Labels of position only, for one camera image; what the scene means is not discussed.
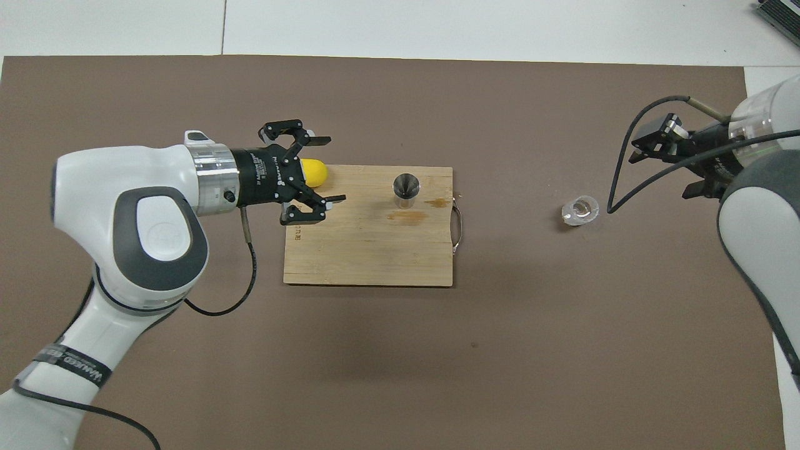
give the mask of brown mat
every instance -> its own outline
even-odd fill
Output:
[[[91,147],[205,131],[258,145],[300,118],[331,164],[454,168],[464,241],[454,286],[282,283],[279,208],[250,209],[260,276],[235,314],[181,308],[147,332],[96,404],[164,448],[782,448],[770,331],[685,171],[619,213],[604,203],[629,121],[694,95],[731,111],[740,68],[355,58],[6,58],[0,85],[0,380],[58,336],[90,261],[49,220],[50,168]],[[688,127],[706,119],[685,106]],[[626,167],[621,189],[662,167]],[[191,298],[234,302],[250,259],[235,214],[205,218]],[[146,448],[87,417],[80,448]]]

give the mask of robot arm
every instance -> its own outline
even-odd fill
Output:
[[[294,143],[281,147],[279,135],[293,135]],[[317,195],[298,158],[304,146],[330,138],[313,137],[299,120],[267,123],[259,136],[266,147],[229,149],[187,131],[172,147],[101,148],[58,159],[52,219],[91,256],[94,286],[76,320],[0,396],[0,448],[73,447],[84,411],[98,412],[88,405],[127,350],[180,306],[205,269],[199,215],[281,203],[281,224],[318,223],[345,199]]]
[[[629,161],[656,158],[673,166],[612,205],[617,171],[608,212],[679,167],[702,177],[682,197],[720,199],[722,246],[761,304],[800,389],[800,76],[718,118],[700,131],[683,129],[672,113],[641,127]]]
[[[722,246],[758,299],[800,389],[800,151],[754,161],[722,197]]]

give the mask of yellow object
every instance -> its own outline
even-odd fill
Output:
[[[328,168],[319,159],[300,158],[308,187],[320,187],[328,179]]]

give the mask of metal handle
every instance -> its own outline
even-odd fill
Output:
[[[458,209],[458,205],[455,202],[455,197],[453,197],[453,212],[458,217],[458,238],[453,243],[453,255],[455,255],[458,245],[461,243],[461,238],[464,236],[464,221],[461,217],[461,210]]]

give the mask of black strap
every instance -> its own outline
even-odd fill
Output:
[[[50,344],[36,355],[34,361],[59,366],[91,381],[98,388],[102,388],[111,377],[111,369],[108,366],[66,345]]]

